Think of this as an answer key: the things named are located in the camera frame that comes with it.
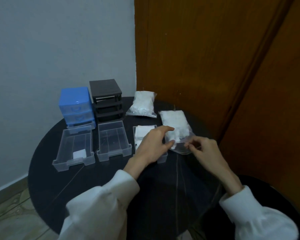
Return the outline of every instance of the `drawer handle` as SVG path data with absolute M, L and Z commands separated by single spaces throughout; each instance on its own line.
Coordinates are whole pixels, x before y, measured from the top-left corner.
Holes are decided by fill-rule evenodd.
M 77 112 L 77 111 L 79 111 L 79 110 L 81 110 L 81 107 L 78 107 L 78 108 L 71 108 L 71 110 L 73 111 L 73 112 Z
M 84 119 L 83 115 L 75 118 L 76 121 L 80 121 L 80 120 L 83 120 L 83 119 Z

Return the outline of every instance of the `baseboard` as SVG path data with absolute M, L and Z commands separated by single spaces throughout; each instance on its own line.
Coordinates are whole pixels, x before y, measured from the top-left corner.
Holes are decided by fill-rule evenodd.
M 28 188 L 28 174 L 0 187 L 0 204 Z

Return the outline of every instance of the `person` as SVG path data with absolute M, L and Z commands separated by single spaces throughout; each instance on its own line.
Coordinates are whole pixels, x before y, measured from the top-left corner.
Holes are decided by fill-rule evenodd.
M 136 180 L 149 164 L 156 162 L 173 146 L 174 141 L 162 144 L 164 134 L 173 130 L 169 126 L 152 129 L 124 169 L 118 170 L 108 183 L 70 200 L 66 205 L 69 216 L 64 220 L 59 239 L 126 239 L 126 209 L 140 189 Z M 236 226 L 235 239 L 298 238 L 298 228 L 288 216 L 262 207 L 249 187 L 241 184 L 221 155 L 215 140 L 194 136 L 185 147 L 224 186 L 227 193 L 219 203 Z

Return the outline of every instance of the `long-sleeved shirt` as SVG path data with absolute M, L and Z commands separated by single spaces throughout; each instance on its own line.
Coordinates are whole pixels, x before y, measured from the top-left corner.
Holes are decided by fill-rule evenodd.
M 69 216 L 59 239 L 126 239 L 126 210 L 139 190 L 130 174 L 118 170 L 104 186 L 89 189 L 68 202 Z M 225 194 L 220 205 L 236 225 L 236 240 L 298 238 L 296 224 L 280 211 L 261 206 L 248 186 L 231 197 Z

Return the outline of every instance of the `plastic bag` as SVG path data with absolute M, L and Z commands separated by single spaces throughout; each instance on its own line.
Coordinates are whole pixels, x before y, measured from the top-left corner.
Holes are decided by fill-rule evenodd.
M 149 91 L 136 91 L 132 106 L 126 112 L 126 115 L 133 116 L 148 116 L 156 118 L 157 114 L 154 112 L 153 102 L 156 93 Z
M 171 140 L 176 141 L 170 150 L 182 155 L 190 154 L 191 151 L 184 144 L 195 134 L 192 132 L 184 112 L 182 110 L 168 110 L 160 111 L 159 114 L 163 125 L 174 128 L 174 131 L 168 131 L 164 136 L 166 142 Z

